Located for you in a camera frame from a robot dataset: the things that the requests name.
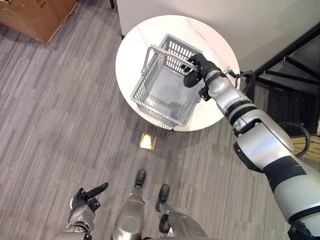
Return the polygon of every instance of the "robot leg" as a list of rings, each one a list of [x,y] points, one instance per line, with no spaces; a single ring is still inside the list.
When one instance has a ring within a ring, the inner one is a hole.
[[[159,231],[166,237],[208,237],[206,232],[192,217],[175,211],[166,203],[170,187],[164,184],[160,191],[155,209],[161,213]]]
[[[140,169],[129,198],[124,203],[112,231],[113,240],[141,240],[145,226],[145,202],[142,198],[142,186],[146,171]]]

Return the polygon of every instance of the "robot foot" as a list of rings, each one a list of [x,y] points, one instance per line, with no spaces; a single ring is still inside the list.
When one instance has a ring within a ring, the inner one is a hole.
[[[145,183],[146,180],[146,170],[144,169],[140,169],[135,176],[135,183],[134,183],[134,187],[135,188],[139,188],[142,189],[142,186]]]
[[[161,212],[160,204],[164,204],[167,201],[169,192],[170,192],[170,186],[168,184],[163,184],[159,191],[158,200],[156,201],[156,204],[155,204],[155,210],[157,212],[159,213]]]

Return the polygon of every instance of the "basket handle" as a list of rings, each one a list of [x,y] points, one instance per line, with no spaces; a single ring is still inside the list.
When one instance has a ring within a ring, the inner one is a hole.
[[[158,47],[158,46],[152,44],[152,45],[150,45],[150,46],[148,47],[148,50],[146,51],[146,56],[145,56],[145,59],[144,59],[143,68],[142,68],[142,70],[141,70],[142,75],[144,74],[144,72],[145,72],[145,70],[146,70],[147,63],[148,63],[148,58],[149,58],[149,54],[150,54],[151,49],[154,51],[154,53],[159,52],[159,53],[161,53],[161,54],[163,54],[163,55],[170,56],[170,57],[172,57],[173,59],[177,60],[178,62],[186,65],[187,67],[189,67],[189,68],[191,68],[191,69],[193,69],[194,71],[196,71],[196,72],[199,71],[199,70],[197,69],[197,67],[196,67],[195,65],[193,65],[191,62],[189,62],[189,61],[187,61],[187,60],[184,60],[183,58],[181,58],[181,57],[179,57],[179,56],[177,56],[177,55],[175,55],[175,54],[173,54],[173,53],[171,53],[171,52],[169,52],[169,51],[167,51],[167,50],[164,50],[164,49],[161,48],[161,47]]]

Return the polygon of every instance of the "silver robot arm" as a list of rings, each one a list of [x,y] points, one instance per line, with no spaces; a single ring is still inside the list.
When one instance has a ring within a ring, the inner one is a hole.
[[[90,233],[94,230],[95,211],[100,207],[95,196],[105,191],[108,183],[104,183],[88,192],[83,188],[70,200],[70,216],[64,232],[54,240],[91,240]]]
[[[236,89],[217,66],[202,54],[189,61],[198,67],[198,72],[189,72],[184,85],[193,87],[204,79],[205,86],[199,94],[206,101],[213,98],[230,122],[237,136],[233,148],[242,162],[250,170],[266,175],[282,215],[291,224],[291,239],[309,239],[294,238],[300,234],[320,236],[319,172],[294,155],[287,133]]]

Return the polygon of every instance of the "white wall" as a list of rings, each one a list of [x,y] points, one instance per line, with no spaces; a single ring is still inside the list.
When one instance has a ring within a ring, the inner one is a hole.
[[[122,34],[160,15],[183,15],[218,31],[242,71],[255,70],[320,21],[320,0],[117,0]]]

